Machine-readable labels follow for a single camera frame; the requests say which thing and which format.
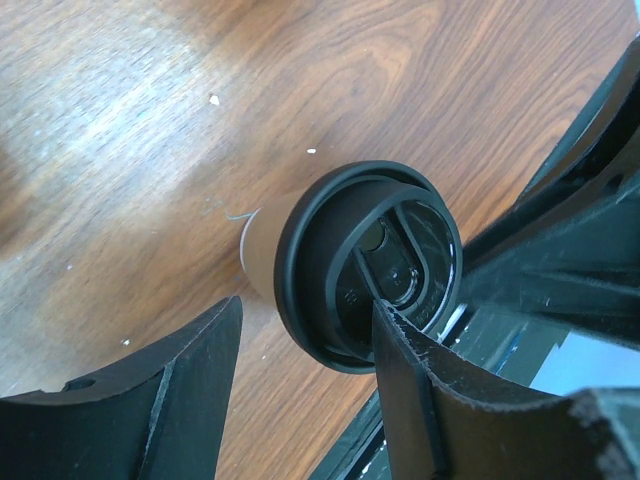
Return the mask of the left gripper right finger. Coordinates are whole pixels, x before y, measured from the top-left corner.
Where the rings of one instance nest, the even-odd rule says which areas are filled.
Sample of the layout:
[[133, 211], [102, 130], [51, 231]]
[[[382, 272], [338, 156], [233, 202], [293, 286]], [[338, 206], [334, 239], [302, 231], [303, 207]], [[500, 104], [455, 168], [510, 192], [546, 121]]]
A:
[[395, 479], [636, 479], [639, 391], [555, 396], [498, 377], [373, 304], [374, 363]]

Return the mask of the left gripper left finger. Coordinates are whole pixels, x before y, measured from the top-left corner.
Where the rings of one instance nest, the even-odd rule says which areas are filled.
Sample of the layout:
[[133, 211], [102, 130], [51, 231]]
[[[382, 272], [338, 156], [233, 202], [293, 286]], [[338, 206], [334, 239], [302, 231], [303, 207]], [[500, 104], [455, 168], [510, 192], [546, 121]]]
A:
[[2, 478], [214, 478], [242, 320], [225, 298], [59, 392], [2, 398]]

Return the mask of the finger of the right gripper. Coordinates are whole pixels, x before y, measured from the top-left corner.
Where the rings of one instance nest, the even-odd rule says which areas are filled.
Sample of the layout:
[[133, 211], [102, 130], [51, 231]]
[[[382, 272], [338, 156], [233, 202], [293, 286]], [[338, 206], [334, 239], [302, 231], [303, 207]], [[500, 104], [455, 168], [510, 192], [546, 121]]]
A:
[[626, 48], [514, 205], [467, 243], [491, 250], [593, 180], [639, 129], [639, 41]]
[[520, 199], [465, 246], [459, 298], [638, 344], [638, 178], [556, 182]]

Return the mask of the single brown paper cup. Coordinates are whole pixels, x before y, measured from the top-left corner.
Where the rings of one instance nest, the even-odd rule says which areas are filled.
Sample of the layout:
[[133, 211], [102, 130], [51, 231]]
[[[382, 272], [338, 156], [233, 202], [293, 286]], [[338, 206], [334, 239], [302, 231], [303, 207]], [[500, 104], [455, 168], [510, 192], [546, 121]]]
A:
[[283, 228], [303, 195], [294, 191], [270, 201], [248, 219], [240, 239], [240, 261], [254, 290], [270, 305], [276, 304], [274, 266]]

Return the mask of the black coffee cup lid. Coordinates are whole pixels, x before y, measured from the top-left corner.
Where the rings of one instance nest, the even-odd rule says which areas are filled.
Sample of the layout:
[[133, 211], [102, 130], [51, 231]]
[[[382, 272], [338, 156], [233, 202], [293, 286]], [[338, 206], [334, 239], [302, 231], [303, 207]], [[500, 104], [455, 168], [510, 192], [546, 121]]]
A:
[[294, 201], [275, 252], [275, 303], [314, 360], [367, 374], [375, 301], [427, 331], [454, 312], [462, 266], [458, 227], [425, 176], [398, 162], [355, 162]]

